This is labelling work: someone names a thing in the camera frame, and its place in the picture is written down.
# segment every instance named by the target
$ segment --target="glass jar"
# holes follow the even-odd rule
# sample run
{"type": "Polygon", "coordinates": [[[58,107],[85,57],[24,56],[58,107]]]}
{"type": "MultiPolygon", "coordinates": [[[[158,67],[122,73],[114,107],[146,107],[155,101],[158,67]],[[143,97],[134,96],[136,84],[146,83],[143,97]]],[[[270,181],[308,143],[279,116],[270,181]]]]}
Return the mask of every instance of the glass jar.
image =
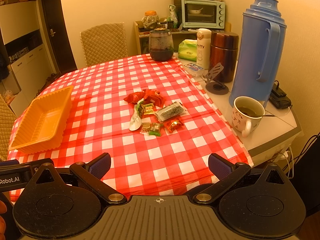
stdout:
{"type": "Polygon", "coordinates": [[[170,30],[156,28],[150,31],[149,52],[155,61],[167,61],[173,55],[173,40],[170,30]]]}

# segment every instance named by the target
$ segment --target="white mug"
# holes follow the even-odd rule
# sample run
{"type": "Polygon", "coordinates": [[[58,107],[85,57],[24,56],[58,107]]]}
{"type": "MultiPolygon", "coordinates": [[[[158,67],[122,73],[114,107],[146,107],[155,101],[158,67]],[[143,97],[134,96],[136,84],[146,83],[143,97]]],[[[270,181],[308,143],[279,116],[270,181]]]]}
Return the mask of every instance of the white mug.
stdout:
{"type": "Polygon", "coordinates": [[[243,138],[253,132],[259,125],[262,117],[251,117],[250,115],[264,115],[262,104],[249,97],[237,97],[233,104],[232,124],[241,132],[243,138]]]}

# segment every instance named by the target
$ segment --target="white thermos bottle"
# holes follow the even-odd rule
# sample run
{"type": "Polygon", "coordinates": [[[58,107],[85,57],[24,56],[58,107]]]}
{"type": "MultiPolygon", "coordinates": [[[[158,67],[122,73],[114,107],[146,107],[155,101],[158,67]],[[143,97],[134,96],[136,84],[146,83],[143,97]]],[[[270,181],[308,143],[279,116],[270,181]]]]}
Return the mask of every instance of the white thermos bottle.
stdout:
{"type": "Polygon", "coordinates": [[[204,69],[209,68],[211,31],[200,28],[197,32],[197,65],[204,69]]]}

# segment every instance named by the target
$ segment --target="spoon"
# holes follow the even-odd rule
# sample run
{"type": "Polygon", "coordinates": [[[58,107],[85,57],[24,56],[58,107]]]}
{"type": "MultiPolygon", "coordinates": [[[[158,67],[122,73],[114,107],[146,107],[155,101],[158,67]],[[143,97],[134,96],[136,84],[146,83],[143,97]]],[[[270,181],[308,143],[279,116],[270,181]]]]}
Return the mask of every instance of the spoon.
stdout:
{"type": "Polygon", "coordinates": [[[264,114],[264,115],[249,115],[250,117],[257,118],[257,117],[276,117],[274,114],[264,114]]]}
{"type": "Polygon", "coordinates": [[[130,123],[129,123],[129,130],[135,131],[135,130],[139,129],[141,124],[142,124],[142,120],[141,120],[140,116],[138,115],[137,110],[134,109],[134,113],[133,113],[131,120],[130,120],[130,123]]]}

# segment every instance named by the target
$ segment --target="toaster oven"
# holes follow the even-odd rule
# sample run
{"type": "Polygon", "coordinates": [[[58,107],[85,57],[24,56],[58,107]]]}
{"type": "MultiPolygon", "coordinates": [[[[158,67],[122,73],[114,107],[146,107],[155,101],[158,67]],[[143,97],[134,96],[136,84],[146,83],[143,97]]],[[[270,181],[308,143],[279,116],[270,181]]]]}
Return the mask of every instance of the toaster oven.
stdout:
{"type": "Polygon", "coordinates": [[[225,3],[212,0],[174,0],[178,26],[224,29],[225,3]]]}

